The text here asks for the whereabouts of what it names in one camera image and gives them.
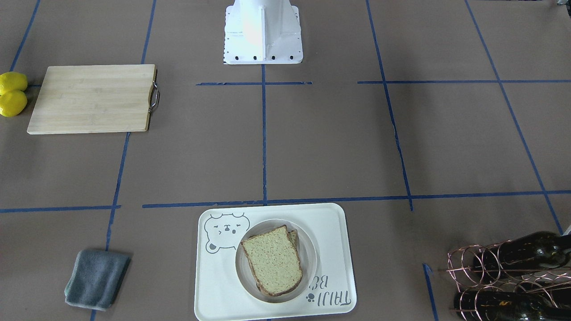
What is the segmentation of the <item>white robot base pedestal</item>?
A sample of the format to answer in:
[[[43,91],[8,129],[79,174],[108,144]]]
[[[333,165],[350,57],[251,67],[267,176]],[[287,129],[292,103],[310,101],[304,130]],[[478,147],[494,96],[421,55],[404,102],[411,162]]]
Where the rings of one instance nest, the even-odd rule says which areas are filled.
[[[225,18],[224,64],[302,63],[299,11],[289,0],[235,0]]]

